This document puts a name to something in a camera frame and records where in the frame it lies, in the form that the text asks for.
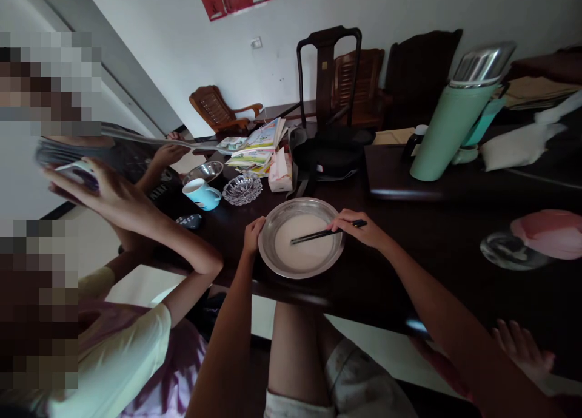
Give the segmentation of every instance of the stack of books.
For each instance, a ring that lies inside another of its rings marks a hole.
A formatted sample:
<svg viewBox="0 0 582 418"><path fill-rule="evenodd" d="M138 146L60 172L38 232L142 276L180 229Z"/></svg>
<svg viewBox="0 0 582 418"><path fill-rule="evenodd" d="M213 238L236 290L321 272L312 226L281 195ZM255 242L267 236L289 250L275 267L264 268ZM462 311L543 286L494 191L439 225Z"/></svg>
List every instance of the stack of books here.
<svg viewBox="0 0 582 418"><path fill-rule="evenodd" d="M287 130L285 119L281 118L263 125L246 139L243 149L233 153L226 164L241 172L251 171L259 177L268 176L273 153Z"/></svg>
<svg viewBox="0 0 582 418"><path fill-rule="evenodd" d="M522 77L509 82L504 95L509 110L547 109L582 89L578 84L557 83L544 77Z"/></svg>

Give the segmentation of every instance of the white batter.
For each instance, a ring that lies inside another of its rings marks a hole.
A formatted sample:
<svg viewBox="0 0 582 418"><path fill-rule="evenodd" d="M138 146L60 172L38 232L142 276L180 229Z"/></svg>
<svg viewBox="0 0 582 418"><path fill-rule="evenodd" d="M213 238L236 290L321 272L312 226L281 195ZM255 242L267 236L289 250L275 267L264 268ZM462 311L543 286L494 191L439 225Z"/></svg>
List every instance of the white batter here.
<svg viewBox="0 0 582 418"><path fill-rule="evenodd" d="M311 233L325 230L327 223L315 215L297 215L285 222L275 235L275 251L281 261L292 269L313 269L319 266L333 248L333 237L291 245L296 239Z"/></svg>

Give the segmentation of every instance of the thermos lid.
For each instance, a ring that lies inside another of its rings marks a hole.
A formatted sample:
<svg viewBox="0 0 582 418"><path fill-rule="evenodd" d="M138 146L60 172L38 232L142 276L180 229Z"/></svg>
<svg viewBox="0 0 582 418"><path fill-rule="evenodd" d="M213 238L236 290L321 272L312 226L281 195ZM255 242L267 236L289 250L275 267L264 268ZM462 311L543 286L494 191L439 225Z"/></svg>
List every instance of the thermos lid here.
<svg viewBox="0 0 582 418"><path fill-rule="evenodd" d="M416 128L414 128L414 134L422 136L426 133L426 130L428 130L428 129L429 129L428 125L424 125L424 124L417 125Z"/></svg>
<svg viewBox="0 0 582 418"><path fill-rule="evenodd" d="M450 82L452 87L488 86L501 77L515 42L506 41L475 48L466 53Z"/></svg>

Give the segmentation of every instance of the shorts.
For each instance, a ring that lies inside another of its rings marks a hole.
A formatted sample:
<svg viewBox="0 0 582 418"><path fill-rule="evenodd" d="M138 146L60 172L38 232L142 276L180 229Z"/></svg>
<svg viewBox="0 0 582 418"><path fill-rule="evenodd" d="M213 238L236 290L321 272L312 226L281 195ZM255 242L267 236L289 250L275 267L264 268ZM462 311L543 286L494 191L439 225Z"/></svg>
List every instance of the shorts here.
<svg viewBox="0 0 582 418"><path fill-rule="evenodd" d="M333 406L315 406L267 391L264 417L416 417L392 376L349 339L344 338L333 350L325 377Z"/></svg>

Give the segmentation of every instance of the smartphone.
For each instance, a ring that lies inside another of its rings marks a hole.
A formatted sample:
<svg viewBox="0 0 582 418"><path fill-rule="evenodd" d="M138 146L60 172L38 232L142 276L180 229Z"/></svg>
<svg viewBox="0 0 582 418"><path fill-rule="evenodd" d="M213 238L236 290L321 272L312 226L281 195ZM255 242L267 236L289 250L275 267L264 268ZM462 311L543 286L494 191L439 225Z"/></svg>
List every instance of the smartphone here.
<svg viewBox="0 0 582 418"><path fill-rule="evenodd" d="M83 160L78 160L76 162L59 166L55 171L60 172L65 177L75 181L76 183L84 185L89 190L93 192L99 191L99 183L97 178L93 173L93 170L88 163L83 162Z"/></svg>

